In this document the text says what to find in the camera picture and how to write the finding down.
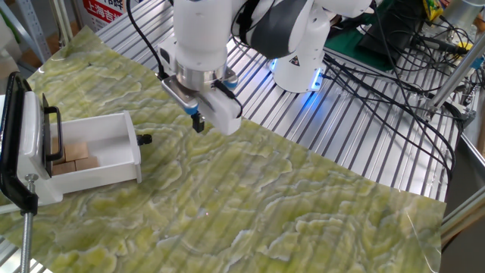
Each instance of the cable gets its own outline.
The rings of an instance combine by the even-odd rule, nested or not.
[[[338,77],[338,78],[332,78],[332,77],[328,77],[328,76],[324,76],[325,79],[328,79],[328,80],[332,80],[332,81],[335,81],[340,87],[342,87],[345,91],[347,91],[348,93],[354,95],[354,92],[350,92],[348,90],[348,87],[346,85],[346,82],[341,78],[341,77]],[[399,103],[395,100],[392,100],[392,101],[387,101],[387,100],[384,100],[384,99],[372,99],[372,98],[364,98],[362,97],[362,99],[365,99],[366,101],[369,101],[369,102],[380,102],[380,103],[386,103],[388,105],[391,105],[391,106],[398,106],[399,108],[401,107],[408,107],[406,105],[403,105],[402,103]],[[455,108],[455,106],[453,105],[450,105],[452,108],[456,109],[456,111],[458,111],[457,108]],[[413,109],[418,109],[418,110],[425,110],[425,111],[429,111],[427,108],[423,108],[423,107],[419,107],[419,106],[410,106],[411,108]],[[464,121],[462,118],[459,117],[459,113],[458,115],[445,115],[445,114],[441,114],[441,113],[435,113],[435,115],[439,115],[439,116],[442,116],[442,117],[445,117],[445,118],[452,118],[454,120],[457,120],[457,121]]]
[[[372,39],[375,39],[375,40],[376,40],[376,41],[378,41],[378,42],[382,42],[382,41],[381,41],[380,39],[378,39],[376,36],[374,36],[374,35],[370,34],[370,33],[369,33],[367,30],[364,30],[362,27],[361,27],[361,29],[362,29],[362,30],[363,30],[363,31],[364,31],[364,32],[365,32],[367,35],[369,35],[369,36],[370,36]],[[392,44],[390,44],[390,43],[388,43],[388,44],[389,44],[389,46],[391,46],[391,47],[394,49],[394,51],[396,51],[397,53],[399,53],[399,55],[401,56],[401,58],[404,58],[406,61],[408,61],[409,63],[413,64],[413,66],[418,67],[418,68],[415,68],[415,69],[406,69],[406,68],[403,68],[403,67],[398,67],[398,68],[399,68],[401,71],[407,71],[407,72],[417,72],[417,71],[421,71],[421,70],[423,70],[423,69],[425,69],[425,68],[428,68],[429,66],[431,66],[431,65],[432,65],[432,64],[430,64],[430,63],[427,63],[427,65],[425,65],[425,66],[419,66],[419,65],[418,65],[418,64],[416,64],[414,61],[410,60],[410,59],[409,59],[407,56],[405,56],[405,55],[404,55],[404,53],[407,53],[406,51],[403,51],[403,50],[401,50],[401,49],[398,49],[398,48],[396,48],[394,45],[392,45]]]
[[[159,80],[163,80],[168,78],[168,74],[165,73],[164,66],[161,64],[160,58],[158,57],[157,52],[153,49],[152,44],[150,41],[146,38],[145,34],[143,34],[142,30],[138,27],[138,25],[135,22],[135,19],[133,19],[133,15],[131,13],[131,1],[126,1],[127,3],[127,13],[128,13],[128,18],[130,19],[131,24],[133,27],[135,27],[136,32],[142,37],[143,41],[145,41],[145,44],[149,47],[150,51],[152,54],[155,56],[155,59],[157,60],[158,63],[158,75],[157,78]]]
[[[369,72],[365,72],[365,71],[360,71],[356,68],[347,67],[343,64],[340,64],[340,65],[348,71],[353,71],[355,73],[359,73],[359,74],[363,74],[363,75],[367,75],[367,76],[372,76],[372,77],[386,78],[386,79],[392,80],[394,83],[397,84],[397,79],[395,77],[387,76],[387,75],[384,75],[384,74],[369,73]],[[406,82],[404,82],[404,85],[405,85],[406,90],[413,92],[413,93],[418,93],[418,94],[425,94],[425,93],[437,91],[438,89],[440,89],[439,87],[437,87],[437,88],[433,88],[433,89],[424,90],[419,85],[414,85],[413,83],[406,83]]]
[[[335,59],[331,58],[330,56],[325,56],[325,59],[324,59],[324,62],[326,61],[329,61],[330,63],[332,63],[333,65],[336,65],[341,71],[343,71],[345,74],[347,74],[347,76],[355,81],[356,83],[359,83],[361,84],[365,89],[379,95],[380,97],[386,99],[388,101],[388,103],[392,104],[392,105],[395,105],[397,107],[399,107],[400,109],[402,109],[403,111],[406,111],[407,113],[409,113],[410,115],[414,112],[412,112],[412,110],[410,109],[412,106],[410,105],[402,105],[402,104],[399,104],[398,102],[396,102],[394,99],[390,98],[389,96],[383,94],[381,91],[378,91],[376,90],[375,88],[373,88],[372,86],[369,86],[368,84],[366,84],[365,82],[361,81],[360,79],[358,79],[355,75],[353,75],[350,71],[347,71],[345,69],[345,66],[343,66],[342,64],[339,64]],[[432,98],[433,95],[432,94],[426,94],[428,96],[428,98]],[[459,112],[458,109],[456,109],[454,106],[452,106],[451,104],[447,103],[447,105],[445,105],[445,108],[447,110],[450,111],[450,113],[452,113],[455,117],[458,117],[457,119],[460,121],[461,119],[459,117],[461,117],[461,113]],[[461,122],[458,123],[458,128],[460,130],[460,133],[461,134],[461,131],[462,131],[462,126],[460,126]],[[426,123],[426,125],[437,135],[437,136],[440,136],[440,132],[438,132],[434,127],[431,127],[429,124]],[[444,167],[446,167],[445,163],[442,162],[441,160],[438,160],[438,162],[440,164],[442,164]]]
[[[405,104],[407,106],[410,106],[409,104],[409,101],[408,101],[408,98],[405,94],[405,90],[404,88],[402,87],[402,81],[401,79],[399,78],[399,74],[396,70],[396,66],[394,65],[394,62],[393,62],[393,59],[391,57],[391,53],[390,53],[390,50],[389,50],[389,47],[387,46],[387,40],[386,40],[386,35],[384,34],[384,31],[383,31],[383,26],[382,26],[382,23],[380,21],[380,16],[379,14],[377,13],[377,5],[375,2],[372,2],[372,5],[371,7],[375,10],[375,14],[376,14],[376,18],[377,18],[377,23],[379,24],[379,30],[380,30],[380,35],[382,36],[383,38],[383,41],[384,41],[384,48],[386,49],[386,53],[387,53],[387,57],[388,59],[390,60],[391,64],[393,65],[393,72],[394,74],[397,76],[397,80],[398,80],[398,86],[400,87],[401,89],[401,92],[402,92],[402,95],[404,97],[404,101],[405,101]],[[448,173],[448,179],[451,180],[452,178],[452,172],[455,168],[455,153],[453,151],[453,148],[451,146],[451,144],[449,144],[448,140],[438,131],[436,130],[434,127],[430,126],[426,121],[424,121],[422,118],[419,118],[416,113],[414,113],[412,110],[409,111],[409,113],[412,115],[412,117],[416,120],[416,123],[418,124],[418,126],[421,128],[421,130],[423,131],[424,135],[426,136],[426,138],[428,138],[428,140],[430,141],[430,143],[433,144],[433,147],[436,149],[436,151],[438,152],[438,154],[440,155],[440,157],[443,159],[444,163],[445,163],[445,168],[447,170],[447,173]],[[434,141],[431,139],[431,137],[426,133],[426,130],[424,129],[424,126],[423,124],[426,124],[425,126],[428,127],[430,130],[432,130],[442,141],[443,143],[446,145],[447,149],[449,150],[450,152],[450,155],[451,155],[451,158],[452,158],[452,165],[451,167],[448,166],[448,163],[446,162],[446,157],[444,156],[444,154],[441,152],[440,148],[437,147],[437,145],[434,143]]]
[[[406,6],[407,6],[407,7],[411,8],[411,6],[410,6],[408,3],[404,2],[404,1],[398,1],[398,2],[401,2],[401,3],[403,3],[403,4],[406,4]],[[394,8],[391,8],[390,10],[391,10],[391,11],[395,11],[395,12],[391,13],[391,15],[392,15],[392,16],[394,16],[394,17],[396,17],[396,18],[397,18],[398,20],[400,20],[401,22],[403,22],[403,24],[404,24],[405,26],[407,26],[407,28],[409,28],[409,30],[411,31],[411,33],[410,33],[410,32],[406,32],[406,31],[404,31],[404,30],[397,30],[397,31],[395,31],[395,32],[393,32],[393,33],[402,33],[402,32],[404,32],[404,33],[407,33],[407,34],[409,34],[409,35],[412,35],[412,36],[416,37],[416,38],[417,38],[417,40],[419,40],[419,41],[420,41],[420,44],[422,44],[422,46],[423,46],[423,47],[425,47],[425,49],[426,49],[426,50],[427,50],[427,51],[428,51],[430,54],[428,55],[426,52],[422,52],[422,53],[423,53],[423,54],[425,54],[425,55],[427,55],[427,56],[430,58],[430,60],[431,60],[431,61],[425,61],[424,59],[421,59],[421,61],[422,61],[422,62],[427,63],[427,65],[426,65],[426,66],[419,66],[417,69],[405,69],[405,68],[403,68],[403,67],[399,67],[399,66],[397,66],[397,65],[396,65],[396,66],[397,66],[397,68],[399,68],[401,71],[416,72],[416,71],[420,71],[420,70],[425,69],[425,68],[432,67],[432,68],[433,68],[433,69],[435,69],[436,71],[439,71],[439,72],[440,72],[440,73],[442,73],[442,74],[448,75],[446,72],[441,71],[440,69],[438,69],[438,68],[436,67],[436,65],[438,65],[438,64],[448,64],[448,65],[450,65],[451,67],[454,67],[454,66],[455,66],[454,64],[450,64],[450,63],[449,63],[450,61],[453,61],[453,59],[452,59],[452,60],[448,60],[448,57],[447,57],[446,52],[445,52],[445,55],[443,56],[443,60],[440,60],[440,61],[435,60],[435,59],[434,59],[434,57],[433,57],[433,53],[432,53],[431,49],[429,48],[429,46],[428,46],[428,45],[427,45],[425,42],[423,42],[423,40],[422,40],[422,38],[421,38],[420,34],[419,34],[417,31],[416,31],[416,29],[415,29],[415,24],[413,24],[413,26],[409,26],[409,25],[407,24],[407,22],[406,22],[405,20],[403,20],[403,18],[407,18],[407,19],[409,19],[409,20],[420,20],[421,22],[425,22],[426,24],[432,24],[432,25],[437,25],[438,27],[443,27],[443,28],[446,28],[446,29],[445,29],[443,32],[438,33],[438,34],[437,34],[437,35],[436,35],[434,38],[436,38],[437,36],[439,36],[439,35],[441,35],[441,34],[443,34],[443,33],[447,32],[447,31],[452,30],[452,31],[454,31],[454,32],[456,33],[456,35],[458,36],[458,39],[459,39],[459,40],[462,42],[462,45],[464,45],[464,43],[463,43],[463,39],[462,39],[462,36],[466,37],[466,39],[467,39],[467,43],[470,43],[470,42],[471,42],[470,37],[468,36],[468,34],[467,34],[467,33],[466,33],[466,32],[465,32],[463,29],[456,28],[456,27],[451,26],[451,25],[450,25],[450,27],[445,27],[445,26],[443,26],[443,25],[438,25],[438,24],[435,24],[435,23],[433,23],[433,22],[429,22],[429,21],[427,21],[427,20],[425,20],[425,19],[423,19],[423,18],[421,18],[421,17],[406,17],[406,16],[402,15],[402,12],[397,12],[397,10],[395,10]],[[402,50],[396,49],[396,48],[395,48],[395,47],[394,47],[394,46],[393,46],[391,43],[389,43],[389,42],[387,42],[387,43],[388,43],[388,46],[392,46],[392,47],[393,47],[393,49],[394,49],[394,50],[395,50],[395,51],[396,51],[396,52],[397,52],[397,53],[398,53],[398,54],[399,54],[399,55],[400,55],[402,58],[405,58],[405,59],[406,59],[406,61],[408,61],[408,62],[410,62],[410,63],[414,64],[414,65],[415,65],[415,67],[417,66],[417,65],[416,65],[416,64],[415,64],[413,61],[409,60],[409,59],[408,59],[408,57],[404,55],[404,54],[410,55],[408,52],[404,52],[404,51],[402,51]]]
[[[366,98],[360,96],[357,91],[355,91],[346,81],[344,81],[342,79],[342,77],[330,66],[328,65],[329,69],[337,76],[337,78],[339,78],[341,81],[344,82],[344,84],[346,85],[346,87],[348,89],[350,89],[352,91],[352,94],[361,100],[362,104],[364,104],[368,109],[369,111],[371,111],[374,116],[380,121],[382,122],[383,125],[385,125],[386,127],[388,127],[389,129],[391,129],[392,132],[394,132],[396,135],[400,136],[401,138],[403,138],[404,140],[406,140],[408,143],[410,143],[411,145],[413,145],[414,147],[416,147],[417,149],[420,149],[422,152],[424,152],[425,154],[429,155],[431,158],[435,159],[438,163],[440,163],[441,165],[445,166],[446,163],[443,162],[441,159],[437,158],[435,155],[433,155],[431,152],[428,152],[427,150],[423,149],[421,146],[419,146],[418,144],[414,143],[413,141],[411,141],[408,137],[404,136],[402,133],[400,133],[396,128],[394,128],[393,126],[391,126],[390,124],[388,124],[381,116],[379,116],[378,113],[376,113],[376,111],[368,104],[366,103]]]
[[[240,107],[239,114],[237,115],[236,118],[241,118],[241,116],[243,115],[243,105],[237,99],[236,95],[234,95],[234,93],[231,90],[229,90],[229,88],[227,88],[227,86],[223,84],[220,80],[216,80],[214,82],[214,86],[216,86],[221,92],[223,92],[229,99],[233,99],[236,101],[236,103]]]
[[[393,105],[396,105],[396,106],[401,106],[401,107],[404,107],[406,108],[405,110],[406,111],[409,111],[408,108],[418,108],[418,107],[414,107],[414,106],[411,106],[411,105],[403,105],[403,104],[400,104],[398,103],[397,101],[395,101],[394,99],[390,98],[389,96],[385,95],[384,93],[382,93],[381,91],[373,88],[372,86],[366,84],[366,82],[360,80],[359,78],[357,78],[353,73],[351,73],[350,71],[357,71],[356,69],[354,68],[348,68],[347,66],[345,66],[344,64],[340,64],[339,62],[337,62],[334,58],[331,58],[330,56],[326,55],[324,57],[324,62],[327,64],[327,61],[330,62],[332,65],[334,66],[337,66],[341,71],[343,71],[352,81],[362,85],[365,89],[373,92],[375,95],[377,96],[380,96],[384,99],[386,99],[386,101],[383,101],[383,102],[386,102],[386,103],[390,103],[390,104],[393,104]],[[394,78],[394,77],[389,77],[389,76],[385,76],[385,75],[380,75],[380,74],[371,74],[371,73],[365,73],[365,72],[361,72],[361,71],[357,71],[359,73],[362,73],[362,74],[368,74],[368,75],[371,75],[373,77],[383,77],[383,78],[388,78],[388,79],[392,79],[396,84],[397,84],[397,79]],[[428,93],[428,92],[416,92],[417,94],[421,94],[423,96],[426,96],[427,98],[429,99],[432,99],[434,97],[434,95],[432,93]],[[443,106],[446,108],[446,110],[449,110],[451,113],[456,113],[456,115],[454,115],[454,118],[455,119],[458,119],[460,121],[462,121],[461,119],[461,114],[459,113],[459,110],[453,106],[452,104],[450,104],[449,102],[445,102],[443,104]]]

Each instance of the wooden block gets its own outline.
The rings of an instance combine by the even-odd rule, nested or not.
[[[66,162],[52,166],[52,175],[68,174],[73,171],[76,171],[76,164],[74,162]]]
[[[64,152],[66,153],[66,162],[72,162],[89,157],[87,143],[64,145]]]
[[[57,137],[53,137],[52,138],[52,145],[51,145],[51,153],[56,153],[56,152],[59,152],[59,139]],[[65,162],[66,162],[66,152],[64,151],[62,153],[62,158],[59,159],[59,160],[56,160],[52,163],[54,163],[54,165],[57,165],[57,164],[65,163]]]
[[[98,158],[85,158],[76,160],[76,171],[88,170],[90,168],[99,167]]]

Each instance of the black screw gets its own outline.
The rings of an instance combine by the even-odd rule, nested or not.
[[[136,143],[138,146],[152,143],[152,135],[136,135]]]

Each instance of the blue led light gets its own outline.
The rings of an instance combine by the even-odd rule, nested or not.
[[[271,66],[270,66],[270,70],[271,70],[271,71],[274,71],[274,68],[276,67],[276,61],[278,61],[278,60],[274,60],[274,61],[271,63]]]
[[[315,75],[313,76],[313,82],[311,84],[312,89],[316,89],[316,90],[320,89],[321,83],[318,82],[318,78],[320,77],[320,72],[321,72],[321,68],[318,68],[317,73],[315,73]]]

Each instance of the red sign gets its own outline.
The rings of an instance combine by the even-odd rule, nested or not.
[[[121,12],[110,8],[107,5],[103,5],[96,0],[83,0],[83,4],[89,14],[108,23],[111,23],[122,15]]]

